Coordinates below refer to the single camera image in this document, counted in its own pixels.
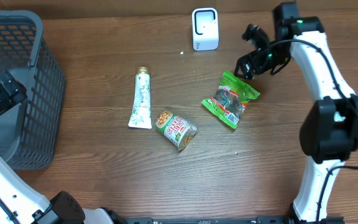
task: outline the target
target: food container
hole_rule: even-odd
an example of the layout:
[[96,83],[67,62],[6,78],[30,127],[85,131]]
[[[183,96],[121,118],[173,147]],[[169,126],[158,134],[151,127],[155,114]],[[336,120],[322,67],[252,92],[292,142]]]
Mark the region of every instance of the food container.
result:
[[164,111],[155,122],[155,127],[176,145],[179,152],[186,148],[198,129],[193,123],[174,115],[171,111]]

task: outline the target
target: barcode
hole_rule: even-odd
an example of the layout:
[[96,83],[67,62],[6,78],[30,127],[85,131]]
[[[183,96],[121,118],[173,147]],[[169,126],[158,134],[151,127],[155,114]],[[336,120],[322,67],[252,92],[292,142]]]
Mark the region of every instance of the barcode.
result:
[[233,124],[237,124],[239,122],[239,119],[236,118],[236,116],[234,116],[232,113],[224,114],[224,116]]

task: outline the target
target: white tube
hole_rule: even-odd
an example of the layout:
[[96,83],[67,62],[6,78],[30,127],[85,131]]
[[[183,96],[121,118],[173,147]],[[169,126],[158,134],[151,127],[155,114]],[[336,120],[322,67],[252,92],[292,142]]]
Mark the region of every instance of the white tube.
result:
[[147,67],[137,68],[135,78],[135,99],[128,126],[131,128],[152,128],[150,102],[150,75]]

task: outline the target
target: white rectangular object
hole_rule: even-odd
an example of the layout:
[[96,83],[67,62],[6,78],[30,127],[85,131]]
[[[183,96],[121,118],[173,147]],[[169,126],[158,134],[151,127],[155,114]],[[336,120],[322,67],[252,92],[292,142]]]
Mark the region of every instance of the white rectangular object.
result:
[[193,23],[193,48],[215,50],[219,44],[218,12],[212,7],[195,9]]

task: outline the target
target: plastic basket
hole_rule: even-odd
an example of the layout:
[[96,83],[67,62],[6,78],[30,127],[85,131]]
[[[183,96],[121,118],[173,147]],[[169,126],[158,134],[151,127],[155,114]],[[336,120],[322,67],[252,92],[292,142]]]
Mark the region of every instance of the plastic basket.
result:
[[0,74],[27,88],[26,101],[0,116],[0,156],[13,169],[47,167],[55,154],[65,77],[42,34],[33,12],[0,11]]

